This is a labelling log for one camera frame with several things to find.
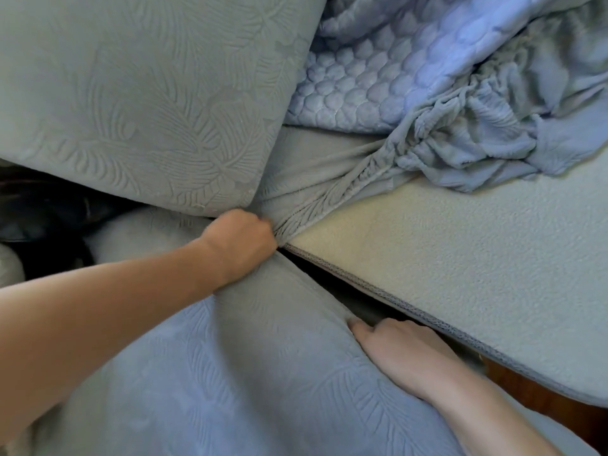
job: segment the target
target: wooden floor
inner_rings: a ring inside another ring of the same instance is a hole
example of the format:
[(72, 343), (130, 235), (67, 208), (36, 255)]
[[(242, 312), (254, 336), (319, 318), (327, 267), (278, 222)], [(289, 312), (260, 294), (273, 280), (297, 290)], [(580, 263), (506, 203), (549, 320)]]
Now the wooden floor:
[(522, 405), (565, 425), (601, 455), (608, 455), (608, 410), (565, 398), (490, 360), (484, 363), (490, 379)]

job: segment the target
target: pillow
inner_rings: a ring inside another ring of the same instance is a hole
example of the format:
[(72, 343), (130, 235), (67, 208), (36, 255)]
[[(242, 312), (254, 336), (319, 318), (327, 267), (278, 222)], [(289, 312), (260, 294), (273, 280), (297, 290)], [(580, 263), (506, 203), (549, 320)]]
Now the pillow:
[(216, 216), (254, 196), (325, 0), (0, 0), (0, 157)]

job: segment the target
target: black object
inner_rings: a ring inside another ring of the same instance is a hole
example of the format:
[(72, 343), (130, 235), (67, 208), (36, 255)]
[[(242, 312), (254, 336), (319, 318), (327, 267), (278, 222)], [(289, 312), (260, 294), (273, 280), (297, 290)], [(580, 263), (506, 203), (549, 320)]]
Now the black object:
[(0, 168), (0, 243), (19, 256), (27, 280), (94, 264), (82, 236), (137, 207), (53, 175)]

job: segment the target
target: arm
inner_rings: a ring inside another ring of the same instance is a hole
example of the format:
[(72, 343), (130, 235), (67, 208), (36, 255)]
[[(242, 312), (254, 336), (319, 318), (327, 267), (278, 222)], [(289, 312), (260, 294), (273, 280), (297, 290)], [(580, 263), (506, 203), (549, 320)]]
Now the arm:
[(0, 445), (136, 338), (276, 248), (268, 222), (233, 210), (172, 252), (0, 289)]
[(349, 325), (378, 368), (437, 408), (469, 456), (561, 456), (433, 330), (391, 319), (374, 329), (356, 319)]

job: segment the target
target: forearm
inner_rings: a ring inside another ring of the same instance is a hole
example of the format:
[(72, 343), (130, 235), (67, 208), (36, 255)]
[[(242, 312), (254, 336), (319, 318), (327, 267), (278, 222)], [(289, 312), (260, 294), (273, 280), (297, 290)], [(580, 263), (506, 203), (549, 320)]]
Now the forearm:
[(464, 365), (446, 373), (430, 402), (469, 456), (561, 456), (489, 380)]
[(210, 295), (188, 247), (0, 290), (0, 444), (133, 340)]

